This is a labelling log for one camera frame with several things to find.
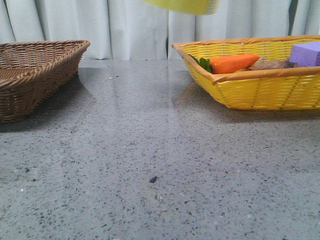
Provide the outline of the yellow-green tape roll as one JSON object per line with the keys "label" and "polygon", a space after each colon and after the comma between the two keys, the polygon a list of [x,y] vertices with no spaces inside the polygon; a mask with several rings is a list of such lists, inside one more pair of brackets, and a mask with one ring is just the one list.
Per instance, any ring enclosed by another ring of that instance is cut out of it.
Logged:
{"label": "yellow-green tape roll", "polygon": [[216,12],[219,0],[146,0],[154,6],[175,12],[194,15],[211,15]]}

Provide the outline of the small black debris speck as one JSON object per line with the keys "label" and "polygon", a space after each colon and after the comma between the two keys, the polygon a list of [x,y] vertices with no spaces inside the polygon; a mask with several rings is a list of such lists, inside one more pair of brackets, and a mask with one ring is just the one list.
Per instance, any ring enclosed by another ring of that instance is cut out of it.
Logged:
{"label": "small black debris speck", "polygon": [[158,179],[158,177],[157,177],[157,176],[154,176],[154,177],[152,177],[152,178],[149,180],[149,182],[150,182],[150,183],[154,183],[157,179]]}

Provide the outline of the orange toy carrot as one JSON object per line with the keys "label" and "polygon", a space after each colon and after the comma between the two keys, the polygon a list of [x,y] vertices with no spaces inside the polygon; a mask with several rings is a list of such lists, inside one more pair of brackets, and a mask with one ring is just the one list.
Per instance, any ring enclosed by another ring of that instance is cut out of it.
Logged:
{"label": "orange toy carrot", "polygon": [[203,69],[214,75],[230,74],[246,69],[260,59],[258,55],[252,53],[216,56],[211,59],[203,57],[198,59],[191,54],[189,56],[192,57],[192,59],[195,60],[195,62]]}

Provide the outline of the white curtain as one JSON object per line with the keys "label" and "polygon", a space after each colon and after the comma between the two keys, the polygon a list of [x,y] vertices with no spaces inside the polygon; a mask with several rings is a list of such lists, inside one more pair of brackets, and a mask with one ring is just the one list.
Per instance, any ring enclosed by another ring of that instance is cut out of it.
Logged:
{"label": "white curtain", "polygon": [[317,0],[221,0],[212,15],[143,0],[3,0],[0,41],[88,40],[89,59],[177,59],[173,43],[316,35]]}

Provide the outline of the brown dried root piece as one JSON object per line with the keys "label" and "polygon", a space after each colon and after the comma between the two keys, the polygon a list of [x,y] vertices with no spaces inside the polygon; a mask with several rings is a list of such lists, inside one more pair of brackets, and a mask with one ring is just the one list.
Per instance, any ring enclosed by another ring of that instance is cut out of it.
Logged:
{"label": "brown dried root piece", "polygon": [[247,67],[250,71],[259,71],[259,70],[275,70],[275,69],[287,69],[287,68],[299,68],[301,65],[290,62],[289,59],[279,60],[271,59],[266,60],[266,58],[260,57],[254,64]]}

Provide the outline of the yellow woven plastic basket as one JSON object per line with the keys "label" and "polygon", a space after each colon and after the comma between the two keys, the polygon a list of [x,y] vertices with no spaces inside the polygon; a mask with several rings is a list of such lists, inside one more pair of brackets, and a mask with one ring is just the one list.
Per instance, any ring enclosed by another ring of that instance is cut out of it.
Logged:
{"label": "yellow woven plastic basket", "polygon": [[320,68],[297,67],[211,74],[195,60],[256,54],[267,60],[289,57],[292,45],[318,42],[319,35],[250,37],[174,43],[194,81],[217,102],[239,110],[318,110]]}

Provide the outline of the brown wicker basket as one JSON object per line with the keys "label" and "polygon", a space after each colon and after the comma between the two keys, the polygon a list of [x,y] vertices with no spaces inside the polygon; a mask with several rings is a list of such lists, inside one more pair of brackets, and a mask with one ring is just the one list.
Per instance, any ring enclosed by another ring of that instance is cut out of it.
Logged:
{"label": "brown wicker basket", "polygon": [[88,40],[0,45],[0,122],[23,120],[78,73]]}

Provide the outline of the purple foam block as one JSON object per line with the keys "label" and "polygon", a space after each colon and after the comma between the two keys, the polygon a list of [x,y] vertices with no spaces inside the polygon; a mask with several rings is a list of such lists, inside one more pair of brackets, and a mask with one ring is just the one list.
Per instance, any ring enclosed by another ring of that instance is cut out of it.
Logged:
{"label": "purple foam block", "polygon": [[320,65],[320,42],[294,44],[291,47],[289,62],[299,66],[318,67]]}

